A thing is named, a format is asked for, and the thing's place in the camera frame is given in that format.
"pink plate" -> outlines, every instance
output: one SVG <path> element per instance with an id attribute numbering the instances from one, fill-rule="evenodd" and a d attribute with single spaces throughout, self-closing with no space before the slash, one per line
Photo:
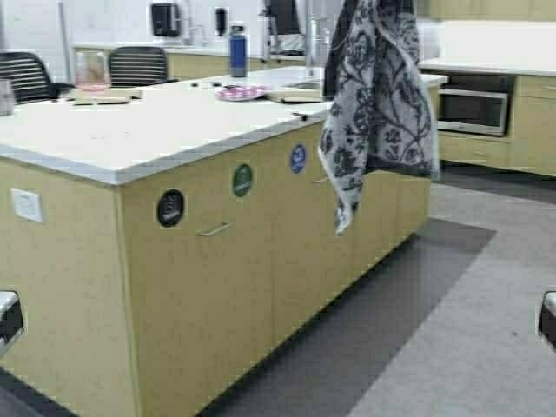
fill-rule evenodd
<path id="1" fill-rule="evenodd" d="M 245 85 L 231 89 L 218 89 L 216 96 L 227 102 L 245 102 L 265 96 L 269 92 L 270 88 L 264 85 Z"/>

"green circular label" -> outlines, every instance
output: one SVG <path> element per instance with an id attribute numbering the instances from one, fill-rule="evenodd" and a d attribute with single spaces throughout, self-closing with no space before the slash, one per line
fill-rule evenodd
<path id="1" fill-rule="evenodd" d="M 234 173 L 232 188 L 238 197 L 244 197 L 253 187 L 253 170 L 247 164 L 240 165 Z"/>

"cabinet handle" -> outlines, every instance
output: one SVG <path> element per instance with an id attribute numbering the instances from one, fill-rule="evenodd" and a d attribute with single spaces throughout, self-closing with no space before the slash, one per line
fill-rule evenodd
<path id="1" fill-rule="evenodd" d="M 325 177 L 322 178 L 321 180 L 315 180 L 315 181 L 313 181 L 313 184 L 323 184 L 323 183 L 325 183 L 326 181 L 328 181 L 328 177 L 327 177 L 327 176 L 325 176 Z"/>
<path id="2" fill-rule="evenodd" d="M 212 237 L 212 236 L 216 236 L 219 235 L 220 233 L 222 233 L 224 230 L 226 230 L 227 228 L 230 228 L 232 226 L 232 223 L 222 223 L 220 226 L 218 226 L 217 228 L 215 228 L 214 230 L 211 230 L 209 232 L 202 232 L 197 234 L 199 237 Z"/>

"towel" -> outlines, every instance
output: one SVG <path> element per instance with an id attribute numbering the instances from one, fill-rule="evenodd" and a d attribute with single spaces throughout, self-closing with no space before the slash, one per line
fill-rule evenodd
<path id="1" fill-rule="evenodd" d="M 345 13 L 350 5 L 347 0 Z M 341 59 L 326 74 L 336 88 L 319 146 L 339 196 L 337 235 L 354 218 L 369 170 L 432 178 L 440 172 L 433 105 L 417 67 L 413 1 L 359 0 L 346 32 L 343 50 L 331 50 Z"/>
<path id="2" fill-rule="evenodd" d="M 349 28 L 354 19 L 355 10 L 360 0 L 345 0 L 341 8 L 338 22 L 334 30 L 330 53 L 324 67 L 324 91 L 322 96 L 327 100 L 334 100 L 338 84 L 338 68 L 341 60 L 345 58 L 344 48 L 348 39 Z"/>

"floor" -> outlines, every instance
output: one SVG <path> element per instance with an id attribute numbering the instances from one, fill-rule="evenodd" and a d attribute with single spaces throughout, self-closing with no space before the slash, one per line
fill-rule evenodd
<path id="1" fill-rule="evenodd" d="M 448 167 L 428 225 L 205 417 L 556 415 L 556 354 L 536 334 L 556 289 L 554 183 Z M 0 417 L 69 415 L 0 387 Z"/>

